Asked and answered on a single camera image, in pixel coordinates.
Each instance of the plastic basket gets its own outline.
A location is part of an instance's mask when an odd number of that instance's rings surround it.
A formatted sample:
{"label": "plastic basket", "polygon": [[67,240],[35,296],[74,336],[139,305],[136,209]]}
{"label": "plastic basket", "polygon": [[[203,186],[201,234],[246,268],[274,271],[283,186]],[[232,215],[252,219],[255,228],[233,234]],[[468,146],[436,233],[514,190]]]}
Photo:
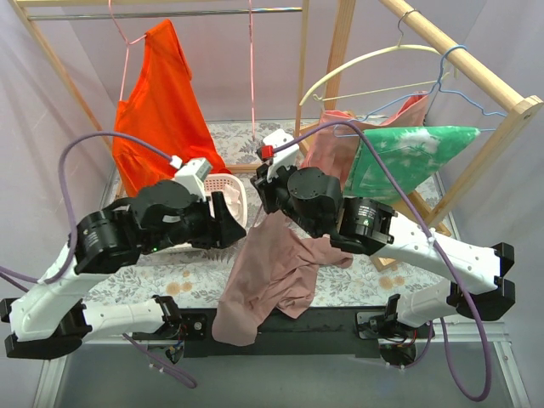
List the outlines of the plastic basket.
{"label": "plastic basket", "polygon": [[[204,180],[204,188],[206,193],[211,194],[214,191],[222,191],[224,186],[228,184],[233,189],[236,189],[240,192],[240,203],[241,203],[241,212],[237,214],[235,220],[238,221],[242,227],[246,228],[247,224],[247,197],[246,189],[241,180],[231,174],[210,174]],[[186,251],[197,251],[198,248],[193,248],[189,243],[180,244],[172,246],[171,248],[164,249],[157,253],[166,253],[166,252],[186,252]]]}

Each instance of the floor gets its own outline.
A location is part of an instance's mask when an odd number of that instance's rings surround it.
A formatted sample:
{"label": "floor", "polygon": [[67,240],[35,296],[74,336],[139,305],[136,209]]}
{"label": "floor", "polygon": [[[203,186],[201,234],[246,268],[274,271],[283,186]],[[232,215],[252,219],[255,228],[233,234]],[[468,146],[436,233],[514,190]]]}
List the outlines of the floor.
{"label": "floor", "polygon": [[[249,122],[210,123],[219,154],[228,163],[257,162],[253,152],[258,141],[278,128],[293,133],[293,121],[259,122],[257,141],[252,140]],[[246,187],[248,227],[255,218],[260,200],[249,183],[250,175],[239,175]],[[113,200],[114,179],[108,201]],[[433,207],[439,191],[433,178],[417,190]],[[138,264],[127,267],[98,284],[86,302],[102,304],[138,303],[152,295],[171,295],[181,308],[216,307],[242,241],[226,250],[155,253],[143,256]],[[356,255],[347,269],[321,267],[313,306],[354,306],[384,304],[395,293],[416,292],[440,281],[436,275],[402,263],[380,273],[367,256]]]}

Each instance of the cable clip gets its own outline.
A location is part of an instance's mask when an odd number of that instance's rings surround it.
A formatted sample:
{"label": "cable clip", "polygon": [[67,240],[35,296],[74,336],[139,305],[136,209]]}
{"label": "cable clip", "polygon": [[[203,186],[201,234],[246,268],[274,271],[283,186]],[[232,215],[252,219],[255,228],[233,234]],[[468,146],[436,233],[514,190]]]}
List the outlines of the cable clip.
{"label": "cable clip", "polygon": [[430,228],[431,236],[427,238],[428,244],[432,247],[434,245],[434,242],[436,241],[436,229]]}

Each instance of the white wall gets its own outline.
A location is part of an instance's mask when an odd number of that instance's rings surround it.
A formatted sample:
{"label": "white wall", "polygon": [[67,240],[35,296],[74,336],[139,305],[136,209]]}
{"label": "white wall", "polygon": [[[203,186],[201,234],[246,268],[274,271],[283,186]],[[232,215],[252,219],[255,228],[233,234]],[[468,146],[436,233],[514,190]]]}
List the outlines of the white wall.
{"label": "white wall", "polygon": [[[46,27],[47,37],[109,128],[113,104],[71,26],[51,28]],[[39,277],[56,259],[68,231],[57,179],[59,154],[68,141],[92,129],[7,2],[0,2],[0,123],[0,263]],[[67,175],[78,217],[97,208],[112,166],[99,140],[71,152]],[[0,281],[0,298],[20,294]],[[0,324],[0,338],[8,334],[9,326]],[[41,361],[9,360],[0,347],[0,406],[31,406],[41,366]]]}
{"label": "white wall", "polygon": [[[487,2],[467,39],[469,50],[523,96],[544,97],[544,4],[537,0]],[[467,92],[486,108],[496,110],[474,86],[461,81]],[[498,120],[483,118],[456,96],[437,101],[434,123],[473,124],[493,128]],[[544,111],[522,132],[490,171],[454,210],[465,241],[488,246],[499,241],[514,245],[516,264],[507,278],[516,283],[517,302],[506,314],[513,352],[533,406],[544,406],[541,342],[544,309]],[[478,140],[441,172],[446,188],[455,181],[483,144]]]}
{"label": "white wall", "polygon": [[[429,19],[463,42],[485,0],[436,2],[413,0]],[[255,0],[253,7],[299,6],[301,0]],[[326,74],[331,46],[336,1],[312,0],[309,15],[307,74],[304,88]],[[246,9],[246,0],[185,3],[169,6],[116,6],[115,11],[158,9]],[[103,8],[67,8],[66,11],[107,13]],[[120,20],[130,39],[140,37],[162,19]],[[193,88],[208,121],[250,119],[249,40],[247,15],[184,17],[173,19],[185,56],[193,71]],[[359,1],[355,10],[347,60],[379,48],[395,45],[399,39],[398,19],[379,2]],[[255,99],[257,118],[293,118],[298,88],[298,50],[301,14],[259,14],[254,16]],[[112,100],[117,101],[124,65],[124,42],[112,21],[74,21],[72,26],[88,53],[100,80]],[[405,43],[423,43],[405,28]],[[127,94],[139,75],[143,44],[131,48]],[[429,81],[438,75],[438,56],[428,53],[397,53],[370,60],[346,71],[341,94],[389,88],[411,82]],[[405,94],[382,93],[340,103],[340,109],[357,111],[384,105]],[[320,106],[310,100],[306,117],[317,117]]]}

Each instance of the orange tank top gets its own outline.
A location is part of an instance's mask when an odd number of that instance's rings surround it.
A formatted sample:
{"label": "orange tank top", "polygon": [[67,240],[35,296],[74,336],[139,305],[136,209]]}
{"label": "orange tank top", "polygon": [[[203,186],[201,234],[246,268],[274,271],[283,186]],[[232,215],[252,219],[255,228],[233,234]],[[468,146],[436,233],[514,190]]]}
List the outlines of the orange tank top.
{"label": "orange tank top", "polygon": [[[170,20],[147,31],[144,66],[128,100],[119,101],[117,132],[131,134],[184,162],[206,157],[212,173],[230,173],[218,155],[190,86],[191,71]],[[113,158],[129,196],[175,169],[129,140],[113,139]]]}

